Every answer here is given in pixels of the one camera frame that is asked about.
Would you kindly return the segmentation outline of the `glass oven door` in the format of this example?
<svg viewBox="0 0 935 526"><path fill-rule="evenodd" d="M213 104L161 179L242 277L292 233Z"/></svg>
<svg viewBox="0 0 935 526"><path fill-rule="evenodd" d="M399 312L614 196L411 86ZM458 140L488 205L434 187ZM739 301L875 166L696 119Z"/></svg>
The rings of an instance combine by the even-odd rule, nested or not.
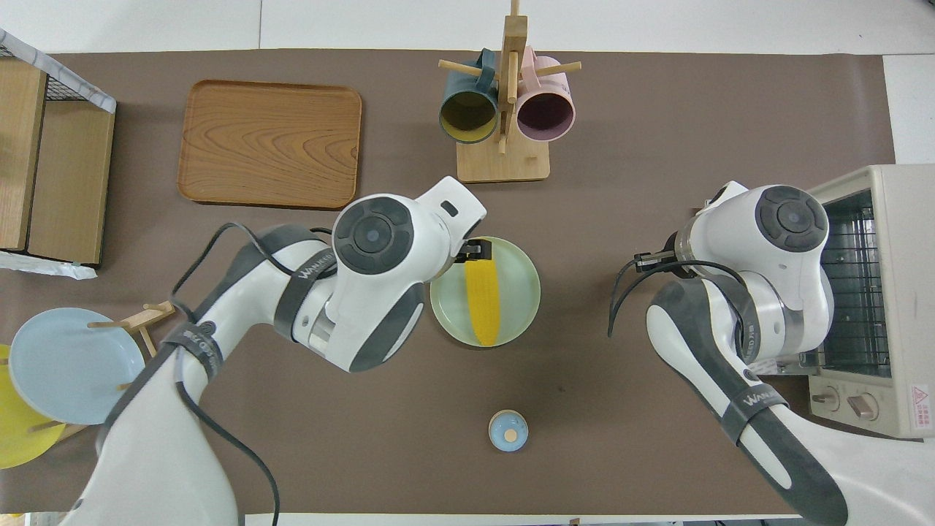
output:
<svg viewBox="0 0 935 526"><path fill-rule="evenodd" d="M814 351L769 357L755 362L750 367L757 374L766 376L813 376L820 366Z"/></svg>

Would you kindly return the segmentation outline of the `yellow corn cob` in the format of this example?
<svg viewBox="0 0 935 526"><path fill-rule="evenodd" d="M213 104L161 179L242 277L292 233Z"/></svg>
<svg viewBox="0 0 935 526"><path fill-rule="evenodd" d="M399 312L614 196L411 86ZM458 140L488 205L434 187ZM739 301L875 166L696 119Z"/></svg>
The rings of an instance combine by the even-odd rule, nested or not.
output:
<svg viewBox="0 0 935 526"><path fill-rule="evenodd" d="M500 279L494 260L464 263L465 296L471 326L482 346L494 346L500 336Z"/></svg>

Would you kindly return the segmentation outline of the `wooden mug rack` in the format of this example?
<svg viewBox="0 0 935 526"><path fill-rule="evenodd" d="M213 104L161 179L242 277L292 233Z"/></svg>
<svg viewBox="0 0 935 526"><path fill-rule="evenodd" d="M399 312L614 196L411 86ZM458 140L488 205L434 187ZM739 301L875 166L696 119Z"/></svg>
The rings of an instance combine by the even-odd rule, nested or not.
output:
<svg viewBox="0 0 935 526"><path fill-rule="evenodd" d="M465 183L535 182L550 174L550 142L534 141L524 136L516 123L517 89L519 69L524 48L532 47L528 40L528 19L520 12L520 0L511 0L510 13L504 21L502 45L495 53L495 79L500 84L500 123L487 140L465 144L457 143L457 177ZM461 71L472 75L480 69L473 62L458 63L440 60L438 66L449 71ZM581 69L581 62L561 63L539 69L539 75L551 75L564 71L570 74Z"/></svg>

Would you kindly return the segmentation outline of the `brown table mat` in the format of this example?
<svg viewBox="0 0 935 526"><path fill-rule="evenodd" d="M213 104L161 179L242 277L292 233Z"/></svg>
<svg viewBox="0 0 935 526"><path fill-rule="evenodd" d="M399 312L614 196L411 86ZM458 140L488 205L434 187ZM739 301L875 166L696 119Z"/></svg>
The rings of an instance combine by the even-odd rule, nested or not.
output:
<svg viewBox="0 0 935 526"><path fill-rule="evenodd" d="M200 205L178 192L185 103L200 80L344 85L363 101L360 194L416 197L454 173L440 130L456 51L244 50L59 56L117 99L102 265L76 281L0 270L0 343L30 317L81 307L123 319L163 302L218 226L331 226L335 212ZM882 60L869 56L558 53L577 119L541 182L474 184L478 235L533 260L541 305L516 340L480 350L427 310L397 356L348 374L271 327L251 329L204 409L276 476L283 516L786 515L648 341L660 274L606 336L614 276L735 180L810 189L894 161ZM501 452L497 411L527 443Z"/></svg>

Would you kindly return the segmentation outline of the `dark teal mug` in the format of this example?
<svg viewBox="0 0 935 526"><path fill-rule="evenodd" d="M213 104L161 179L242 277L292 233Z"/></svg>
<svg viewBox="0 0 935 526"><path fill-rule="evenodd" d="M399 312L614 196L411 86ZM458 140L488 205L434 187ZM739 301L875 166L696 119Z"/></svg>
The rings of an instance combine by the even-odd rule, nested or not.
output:
<svg viewBox="0 0 935 526"><path fill-rule="evenodd" d="M500 123L494 51L483 49L471 66L480 74L449 71L438 116L442 130L465 144L487 140Z"/></svg>

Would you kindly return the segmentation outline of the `pale green plate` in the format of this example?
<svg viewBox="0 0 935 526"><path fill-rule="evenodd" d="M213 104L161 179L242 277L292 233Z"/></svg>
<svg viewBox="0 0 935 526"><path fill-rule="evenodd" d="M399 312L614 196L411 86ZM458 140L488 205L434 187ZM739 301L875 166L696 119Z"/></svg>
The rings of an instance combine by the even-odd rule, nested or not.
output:
<svg viewBox="0 0 935 526"><path fill-rule="evenodd" d="M541 301L540 276L529 256L501 237L477 237L493 243L493 259L500 279L500 336L494 346L482 346L471 326L465 296L463 264L454 264L430 284L435 319L454 339L481 348L501 346L519 337L533 322Z"/></svg>

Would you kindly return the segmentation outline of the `yellow plate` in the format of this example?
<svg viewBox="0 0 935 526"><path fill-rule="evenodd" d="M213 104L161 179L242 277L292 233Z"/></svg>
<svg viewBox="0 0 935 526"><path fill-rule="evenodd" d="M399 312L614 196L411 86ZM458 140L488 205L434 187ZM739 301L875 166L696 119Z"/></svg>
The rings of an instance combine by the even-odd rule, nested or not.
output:
<svg viewBox="0 0 935 526"><path fill-rule="evenodd" d="M30 462L59 441L66 425L33 409L9 372L9 346L0 343L0 470Z"/></svg>

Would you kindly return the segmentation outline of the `pink mug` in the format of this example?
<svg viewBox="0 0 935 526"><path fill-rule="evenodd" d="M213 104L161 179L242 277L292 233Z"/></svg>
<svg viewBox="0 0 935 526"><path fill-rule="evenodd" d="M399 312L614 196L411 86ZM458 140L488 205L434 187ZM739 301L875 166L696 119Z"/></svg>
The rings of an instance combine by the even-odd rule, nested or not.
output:
<svg viewBox="0 0 935 526"><path fill-rule="evenodd" d="M539 69L557 66L558 60L538 56L533 47L524 48L519 69L516 123L529 140L552 141L563 137L573 126L576 110L567 74L539 75Z"/></svg>

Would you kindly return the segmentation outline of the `wooden serving tray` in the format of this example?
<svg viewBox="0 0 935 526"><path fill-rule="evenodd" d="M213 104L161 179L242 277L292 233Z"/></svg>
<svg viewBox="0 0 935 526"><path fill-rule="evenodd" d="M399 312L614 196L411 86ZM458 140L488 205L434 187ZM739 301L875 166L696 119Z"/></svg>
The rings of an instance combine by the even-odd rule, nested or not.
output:
<svg viewBox="0 0 935 526"><path fill-rule="evenodd" d="M359 182L363 100L339 85L201 80L188 94L177 186L207 205L338 210Z"/></svg>

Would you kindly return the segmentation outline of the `white toaster oven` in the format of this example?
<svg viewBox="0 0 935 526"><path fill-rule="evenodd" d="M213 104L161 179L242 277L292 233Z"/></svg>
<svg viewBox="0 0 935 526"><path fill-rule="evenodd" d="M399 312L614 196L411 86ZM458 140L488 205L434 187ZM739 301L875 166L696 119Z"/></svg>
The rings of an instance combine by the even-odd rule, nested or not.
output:
<svg viewBox="0 0 935 526"><path fill-rule="evenodd" d="M874 164L811 190L825 208L833 296L809 412L935 438L935 164Z"/></svg>

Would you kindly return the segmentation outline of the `blue call bell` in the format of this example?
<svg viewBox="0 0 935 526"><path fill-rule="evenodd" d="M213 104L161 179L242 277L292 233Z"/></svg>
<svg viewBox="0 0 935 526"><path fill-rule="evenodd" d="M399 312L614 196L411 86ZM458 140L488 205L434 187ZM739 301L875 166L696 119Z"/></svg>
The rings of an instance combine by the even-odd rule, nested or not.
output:
<svg viewBox="0 0 935 526"><path fill-rule="evenodd" d="M488 436L492 446L501 452L523 449L529 437L527 420L515 410L497 411L489 420Z"/></svg>

